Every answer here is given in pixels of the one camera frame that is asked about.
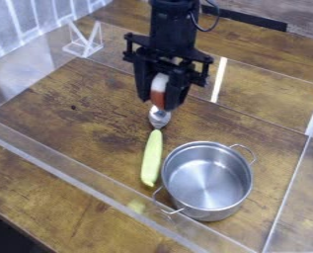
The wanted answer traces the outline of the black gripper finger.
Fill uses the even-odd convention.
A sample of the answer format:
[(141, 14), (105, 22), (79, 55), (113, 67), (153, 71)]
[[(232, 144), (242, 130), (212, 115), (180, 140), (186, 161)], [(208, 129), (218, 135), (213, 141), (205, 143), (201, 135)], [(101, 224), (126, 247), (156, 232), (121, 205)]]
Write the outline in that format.
[(168, 72), (168, 77), (164, 108), (173, 111), (185, 101), (192, 84), (192, 70), (189, 68), (174, 68)]
[(157, 72), (153, 65), (145, 60), (134, 62), (134, 72), (138, 96), (145, 102), (151, 98), (151, 83)]

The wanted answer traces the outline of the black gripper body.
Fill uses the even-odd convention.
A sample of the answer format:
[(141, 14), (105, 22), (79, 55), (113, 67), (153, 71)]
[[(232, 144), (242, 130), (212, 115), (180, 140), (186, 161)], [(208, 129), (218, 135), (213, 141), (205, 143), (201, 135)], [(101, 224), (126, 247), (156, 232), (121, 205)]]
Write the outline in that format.
[(192, 70), (190, 81), (201, 87), (208, 85), (209, 67), (214, 58), (197, 48), (180, 49), (156, 48), (154, 40), (133, 33), (125, 34), (127, 48), (123, 51), (123, 59), (134, 64), (137, 60), (147, 61), (158, 73), (168, 75), (174, 68)]

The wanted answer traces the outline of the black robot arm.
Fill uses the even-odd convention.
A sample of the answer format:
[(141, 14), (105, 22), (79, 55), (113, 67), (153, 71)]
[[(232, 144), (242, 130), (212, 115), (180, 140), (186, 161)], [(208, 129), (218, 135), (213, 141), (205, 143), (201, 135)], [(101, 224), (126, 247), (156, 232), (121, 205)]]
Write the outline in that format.
[(213, 57), (196, 48), (200, 0), (150, 0), (150, 35), (125, 34), (123, 59), (134, 64), (138, 96), (164, 111), (177, 109), (190, 85), (208, 85)]

